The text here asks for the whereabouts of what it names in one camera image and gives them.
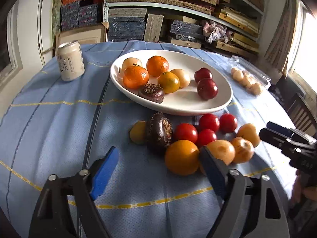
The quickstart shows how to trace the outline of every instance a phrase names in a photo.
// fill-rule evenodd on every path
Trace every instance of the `cherry tomato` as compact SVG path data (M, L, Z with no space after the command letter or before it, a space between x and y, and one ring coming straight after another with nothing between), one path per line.
M216 132L219 129L219 120L214 114L207 113L203 115L199 120L199 129L200 131L204 129L210 129Z
M236 117L230 113L224 113L220 119L220 130L223 133L234 132L238 126Z
M173 136L175 140L189 140L193 143L196 143L198 132L193 125L189 123L181 123L176 127Z
M196 145L198 148L200 148L216 139L217 139L217 136L214 131L210 129L204 129L198 134Z

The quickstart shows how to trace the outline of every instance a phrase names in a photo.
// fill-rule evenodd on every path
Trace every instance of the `patterned curtain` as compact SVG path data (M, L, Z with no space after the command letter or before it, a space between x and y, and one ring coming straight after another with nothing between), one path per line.
M286 0L280 22L264 55L266 62L284 75L295 32L296 13L296 0Z

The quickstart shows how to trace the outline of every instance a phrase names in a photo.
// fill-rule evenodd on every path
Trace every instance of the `clear plastic box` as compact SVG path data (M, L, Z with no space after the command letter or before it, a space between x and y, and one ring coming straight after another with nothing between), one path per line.
M271 86L271 78L247 60L232 55L228 64L231 77L253 95L260 95L264 89L267 90ZM241 71L242 75L235 73L236 71Z

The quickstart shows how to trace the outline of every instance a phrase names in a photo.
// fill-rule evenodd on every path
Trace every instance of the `white plate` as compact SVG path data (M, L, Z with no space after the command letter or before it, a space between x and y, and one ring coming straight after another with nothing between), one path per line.
M146 68L146 62L154 55L160 55L166 58L169 63L169 71L172 69L183 69L191 77L191 83L188 87L179 89L172 94L166 94L161 104L144 99L137 95L137 90L125 88L122 81L121 66L123 61L129 57L135 57L141 60ZM194 80L195 71L200 68L208 68L213 76L213 81L218 86L218 94L215 98L204 101L197 93L197 85ZM111 65L110 76L115 86L127 97L147 108L155 111L175 114L175 115L201 115L219 111L229 105L232 99L232 88L228 80L215 68L207 63L190 55L167 51L167 50L140 50L127 53L120 56ZM150 77L149 83L157 84L157 79Z

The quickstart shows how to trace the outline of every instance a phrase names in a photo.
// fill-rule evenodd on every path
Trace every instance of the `metal bolt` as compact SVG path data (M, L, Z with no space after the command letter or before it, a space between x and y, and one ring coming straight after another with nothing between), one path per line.
M57 175L50 175L49 181L54 181L54 180L56 180L56 178L57 178Z
M82 169L79 171L80 176L86 176L88 173L89 173L89 171L87 169Z
M239 172L238 172L237 170L235 170L235 169L231 169L231 170L229 171L229 173L230 173L232 176L238 176L238 175L239 175Z
M262 179L263 179L264 181L269 181L269 180L270 180L270 177L267 176L267 175L262 175L261 177L262 177Z

